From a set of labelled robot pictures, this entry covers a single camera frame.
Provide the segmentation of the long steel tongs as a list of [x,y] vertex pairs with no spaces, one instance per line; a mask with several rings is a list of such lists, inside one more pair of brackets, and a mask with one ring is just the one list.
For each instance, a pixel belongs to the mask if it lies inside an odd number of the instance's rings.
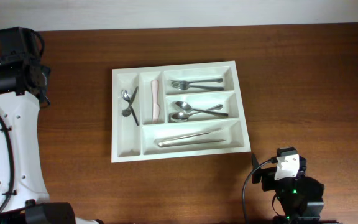
[[158,147],[174,147],[174,146],[187,146],[194,144],[206,144],[212,142],[222,142],[224,139],[213,138],[214,134],[220,133],[222,129],[210,129],[200,131],[197,133],[190,133],[181,136],[174,136],[170,138],[158,139],[155,144]]

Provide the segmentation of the steel tablespoon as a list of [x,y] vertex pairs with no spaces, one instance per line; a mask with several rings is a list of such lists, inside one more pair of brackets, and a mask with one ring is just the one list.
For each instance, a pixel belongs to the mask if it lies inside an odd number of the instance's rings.
[[210,115],[218,116],[218,117],[222,117],[222,118],[228,118],[229,117],[228,113],[217,112],[216,110],[207,111],[207,109],[194,108],[189,103],[187,103],[185,101],[176,101],[173,104],[179,111],[184,112],[186,114],[195,111],[195,112],[206,113],[206,114],[210,114]]
[[[222,104],[218,104],[214,107],[211,107],[211,108],[208,108],[207,111],[214,111],[214,110],[220,110],[220,109],[223,109],[223,105]],[[184,112],[176,112],[176,113],[173,113],[171,114],[170,116],[170,121],[173,121],[173,122],[186,122],[188,121],[188,119],[193,116],[193,115],[196,115],[198,114],[198,112],[194,112],[194,113],[184,113]]]

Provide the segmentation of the steel fork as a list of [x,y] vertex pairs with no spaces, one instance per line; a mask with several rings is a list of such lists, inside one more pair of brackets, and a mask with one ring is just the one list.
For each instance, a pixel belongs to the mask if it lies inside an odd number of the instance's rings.
[[215,79],[207,79],[207,80],[195,80],[195,81],[186,81],[186,80],[171,80],[170,82],[180,82],[180,83],[188,83],[190,85],[194,85],[194,83],[222,83],[222,78]]
[[214,87],[214,86],[198,86],[198,85],[190,85],[188,83],[180,83],[180,82],[170,82],[170,86],[179,90],[188,90],[189,88],[198,88],[202,90],[210,90],[210,91],[223,91],[223,87]]

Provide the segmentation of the pink plastic knife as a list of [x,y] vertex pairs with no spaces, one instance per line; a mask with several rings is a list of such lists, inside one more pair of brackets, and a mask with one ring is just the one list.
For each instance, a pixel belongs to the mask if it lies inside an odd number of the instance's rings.
[[158,104],[158,80],[151,81],[152,88],[152,124],[158,121],[160,115],[160,105]]

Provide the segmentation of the small dark teaspoon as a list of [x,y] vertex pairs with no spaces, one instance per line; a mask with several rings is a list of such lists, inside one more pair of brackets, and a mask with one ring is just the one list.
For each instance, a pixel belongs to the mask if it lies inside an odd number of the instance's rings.
[[132,103],[133,103],[132,96],[129,94],[129,92],[127,90],[122,91],[122,99],[128,103],[128,107],[126,109],[123,109],[121,114],[124,117],[128,117],[128,116],[132,115],[136,125],[138,126],[139,121],[138,121],[137,116],[135,114],[135,111],[134,111],[134,109],[132,107]]

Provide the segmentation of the small steel teaspoon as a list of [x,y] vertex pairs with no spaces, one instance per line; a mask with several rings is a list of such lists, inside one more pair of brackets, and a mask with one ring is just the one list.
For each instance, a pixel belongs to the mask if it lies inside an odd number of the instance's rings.
[[121,96],[122,98],[128,103],[128,106],[126,109],[122,110],[122,115],[124,117],[128,117],[130,115],[134,115],[134,109],[132,107],[133,102],[135,101],[136,94],[138,92],[139,87],[137,86],[133,92],[133,94],[129,94],[127,90],[122,90]]

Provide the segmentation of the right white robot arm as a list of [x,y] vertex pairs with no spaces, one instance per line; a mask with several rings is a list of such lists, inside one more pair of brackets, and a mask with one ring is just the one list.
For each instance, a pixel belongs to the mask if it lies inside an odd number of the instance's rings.
[[278,148],[261,164],[253,155],[252,183],[275,192],[272,203],[279,201],[283,214],[276,214],[273,223],[319,223],[324,185],[306,176],[306,159],[294,147]]

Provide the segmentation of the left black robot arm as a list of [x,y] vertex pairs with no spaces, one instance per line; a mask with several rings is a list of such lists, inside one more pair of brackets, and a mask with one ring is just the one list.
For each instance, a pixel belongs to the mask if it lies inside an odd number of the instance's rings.
[[0,30],[0,223],[86,223],[68,202],[51,202],[40,165],[37,121],[50,69],[42,36]]

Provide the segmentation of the white plastic cutlery tray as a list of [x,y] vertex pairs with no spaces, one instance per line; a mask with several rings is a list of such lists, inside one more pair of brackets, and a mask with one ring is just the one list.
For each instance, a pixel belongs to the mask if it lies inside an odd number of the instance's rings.
[[250,150],[235,62],[112,71],[113,162]]

